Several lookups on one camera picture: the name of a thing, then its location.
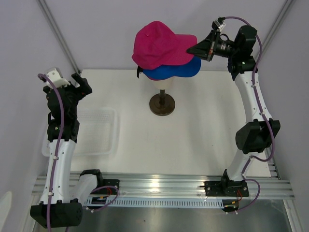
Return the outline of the cream mannequin head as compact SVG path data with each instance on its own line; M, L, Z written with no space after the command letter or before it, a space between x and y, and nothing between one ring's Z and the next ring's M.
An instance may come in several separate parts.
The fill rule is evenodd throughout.
M169 89L172 86L174 77L170 77L165 80L152 80L151 83L154 85L155 88L159 90L166 90Z

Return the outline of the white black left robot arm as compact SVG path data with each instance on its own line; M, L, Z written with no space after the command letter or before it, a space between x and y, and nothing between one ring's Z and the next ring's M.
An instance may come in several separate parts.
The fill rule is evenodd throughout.
M70 167L80 127L77 106L92 93L87 80L77 73L72 74L78 83L75 87L57 68L40 73L38 77L46 83L43 91L50 110L47 128L49 164L43 194L39 204L31 206L30 216L51 231L78 226L87 197L91 192L102 192L104 181L100 170L84 170L73 190L69 188Z

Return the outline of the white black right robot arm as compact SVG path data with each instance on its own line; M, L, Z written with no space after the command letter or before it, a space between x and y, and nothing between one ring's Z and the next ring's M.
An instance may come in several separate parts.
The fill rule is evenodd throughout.
M257 63L252 56L256 29L242 26L232 41L221 38L223 26L224 23L214 22L209 35L187 52L206 61L211 61L214 56L228 59L228 71L240 92L246 124L235 135L238 149L231 165L225 169L220 181L206 181L204 188L207 196L235 196L239 192L247 197L247 168L254 159L268 161L259 154L274 146L281 124L269 113L258 83Z

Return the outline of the pink cap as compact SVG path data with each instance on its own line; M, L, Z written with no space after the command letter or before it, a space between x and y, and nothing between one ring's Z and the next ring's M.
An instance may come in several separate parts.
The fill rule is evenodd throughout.
M147 70L161 65L184 65L193 59L187 49L196 44L195 35L176 34L163 22L154 21L136 34L132 59Z
M143 73L143 68L140 66L137 67L137 78L140 78L140 74Z

